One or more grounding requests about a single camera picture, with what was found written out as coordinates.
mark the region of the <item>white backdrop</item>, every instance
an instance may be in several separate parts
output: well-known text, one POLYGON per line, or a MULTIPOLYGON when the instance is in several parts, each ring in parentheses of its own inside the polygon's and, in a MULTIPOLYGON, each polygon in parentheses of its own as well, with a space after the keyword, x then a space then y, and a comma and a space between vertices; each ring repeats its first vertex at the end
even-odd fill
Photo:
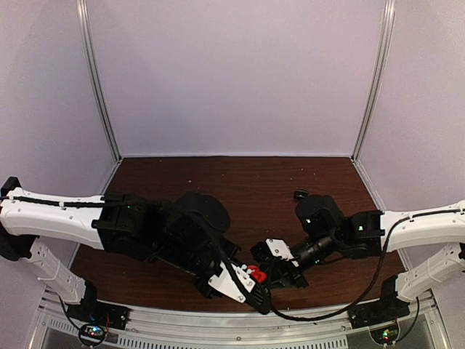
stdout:
MULTIPOLYGON (((0 1, 0 186, 100 193, 114 163, 90 85, 74 0, 0 1)), ((51 241, 68 264, 76 244, 51 241)), ((44 285, 0 257, 0 348, 27 347, 44 285)))
MULTIPOLYGON (((465 199, 465 3, 398 1, 382 88, 361 162, 388 209, 465 199)), ((439 250, 408 250, 414 265, 439 250)), ((453 342, 465 342, 465 277, 434 293, 453 342)))
POLYGON ((90 0, 123 156, 348 156, 384 1, 90 0))

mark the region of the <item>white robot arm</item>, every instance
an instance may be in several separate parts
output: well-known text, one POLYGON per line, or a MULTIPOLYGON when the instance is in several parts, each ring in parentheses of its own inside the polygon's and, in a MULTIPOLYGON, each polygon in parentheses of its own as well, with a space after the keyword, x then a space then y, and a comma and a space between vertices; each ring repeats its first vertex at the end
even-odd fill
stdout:
MULTIPOLYGON (((346 218, 331 197, 308 196, 299 202, 296 214, 309 238, 293 247, 269 238, 251 249, 258 263, 278 260, 276 269, 268 272, 262 265, 261 270, 250 268, 234 258, 238 246, 222 236, 229 228, 229 216, 210 196, 189 193, 174 204, 134 196, 46 196, 23 190, 13 177, 1 195, 0 255, 27 265, 67 304, 76 305, 77 313, 89 303, 84 312, 92 311, 96 289, 61 265, 39 236, 63 238, 141 261, 163 260, 193 274, 204 296, 226 294, 262 313, 270 311, 259 308, 268 298, 265 280, 270 290, 305 287, 303 271, 335 251, 357 259, 448 243, 415 269, 385 282, 380 301, 388 295, 402 305, 465 270, 465 201, 416 212, 361 212, 346 218)), ((362 319, 353 321, 354 327, 379 320, 367 321, 360 315, 367 312, 368 306, 363 307, 351 310, 353 318, 362 319)), ((116 326, 123 329, 125 323, 119 321, 116 326)))

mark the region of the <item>brown wooden table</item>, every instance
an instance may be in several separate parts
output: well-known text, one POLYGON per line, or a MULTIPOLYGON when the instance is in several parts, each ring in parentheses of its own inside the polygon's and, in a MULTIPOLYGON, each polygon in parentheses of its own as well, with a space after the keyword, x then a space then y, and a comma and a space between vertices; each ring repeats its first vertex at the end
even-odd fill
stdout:
MULTIPOLYGON (((211 194, 230 213, 226 237, 242 246, 238 258, 254 264, 248 250, 256 242, 274 237, 293 245, 307 236, 294 214, 296 188, 332 195, 345 215, 375 209, 351 161, 342 158, 125 159, 108 191, 170 200, 188 190, 211 194)), ((305 273, 308 288, 275 291, 275 303, 298 309, 351 302, 367 287, 377 262, 345 260, 311 268, 305 273)), ((92 281, 102 300, 174 310, 250 310, 227 297, 203 298, 192 276, 162 262, 144 264, 82 246, 72 270, 92 281)), ((401 271, 397 253, 388 254, 369 298, 379 296, 382 280, 401 271)))

